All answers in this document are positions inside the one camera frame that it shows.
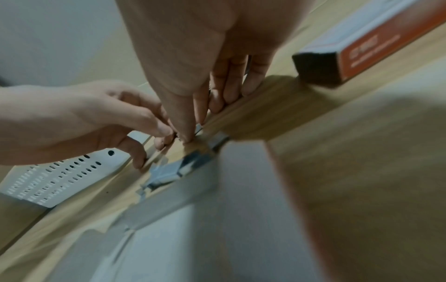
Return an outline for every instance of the perforated metal plate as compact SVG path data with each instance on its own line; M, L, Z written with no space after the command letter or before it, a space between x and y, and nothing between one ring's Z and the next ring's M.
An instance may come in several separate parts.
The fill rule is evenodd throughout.
M141 143L150 137L137 131L129 136ZM51 164L16 166L0 183L0 193L51 208L114 173L129 157L105 149Z

